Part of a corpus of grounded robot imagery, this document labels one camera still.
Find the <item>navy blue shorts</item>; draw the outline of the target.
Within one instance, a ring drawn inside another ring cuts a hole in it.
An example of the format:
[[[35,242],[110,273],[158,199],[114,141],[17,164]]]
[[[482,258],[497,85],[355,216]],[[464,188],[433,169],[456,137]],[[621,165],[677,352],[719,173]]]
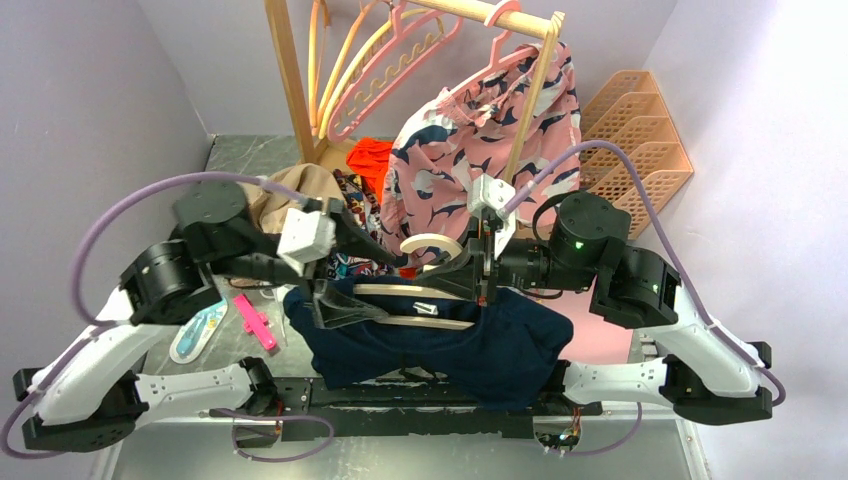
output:
[[[523,410],[534,403],[574,335],[567,317],[508,289],[499,290],[489,307],[453,300],[438,300],[435,306],[471,327],[451,331],[363,321],[320,329],[299,289],[283,300],[291,326],[313,353],[313,369],[328,387],[421,368],[445,375],[491,410]]]

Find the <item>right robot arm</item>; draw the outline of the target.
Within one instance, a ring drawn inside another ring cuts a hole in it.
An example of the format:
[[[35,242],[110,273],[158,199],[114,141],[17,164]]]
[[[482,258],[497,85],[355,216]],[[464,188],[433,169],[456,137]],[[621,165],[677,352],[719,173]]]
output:
[[[562,376],[539,391],[550,413],[605,401],[641,402],[672,409],[703,425],[767,420],[775,401],[763,377],[771,366],[765,342],[736,339],[699,312],[683,275],[667,259],[631,245],[631,217],[585,191],[545,201],[556,213],[547,239],[517,239],[500,253],[483,226],[470,224],[462,253],[419,269],[415,284],[491,305],[501,287],[586,292],[589,311],[640,332],[666,355],[633,364],[568,362]]]

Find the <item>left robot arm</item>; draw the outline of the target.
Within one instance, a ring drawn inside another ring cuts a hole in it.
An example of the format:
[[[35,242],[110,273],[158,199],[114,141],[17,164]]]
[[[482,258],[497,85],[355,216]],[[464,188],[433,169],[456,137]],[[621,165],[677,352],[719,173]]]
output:
[[[316,213],[319,229],[296,235],[290,266],[278,242],[252,223],[245,185],[283,195]],[[122,273],[103,317],[93,316],[81,295],[81,277],[99,236],[122,213],[164,190],[185,186],[174,203],[170,238],[142,252]],[[393,256],[357,227],[336,201],[311,198],[264,178],[232,173],[195,173],[146,186],[112,206],[89,229],[72,265],[71,294],[86,329],[50,365],[15,374],[21,409],[10,425],[22,430],[24,449],[3,442],[21,459],[88,453],[112,446],[150,423],[219,410],[248,420],[267,420],[282,404],[265,362],[247,357],[229,366],[175,376],[145,376],[134,365],[150,348],[219,302],[217,277],[248,278],[274,285],[312,284],[320,263],[339,251],[383,263]]]

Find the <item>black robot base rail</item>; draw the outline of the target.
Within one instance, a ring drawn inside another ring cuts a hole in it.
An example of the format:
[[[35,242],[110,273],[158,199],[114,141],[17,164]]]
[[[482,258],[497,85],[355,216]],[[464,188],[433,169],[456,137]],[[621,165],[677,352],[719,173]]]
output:
[[[445,382],[388,379],[337,389],[320,377],[278,377],[275,383],[277,397],[255,415],[262,420],[281,416],[283,441],[313,440],[328,433],[319,422],[295,421],[298,415],[325,419],[337,437],[496,434],[532,439],[537,421],[565,423],[574,413],[602,413],[599,402],[577,406],[552,383],[531,406],[514,411],[485,409]]]

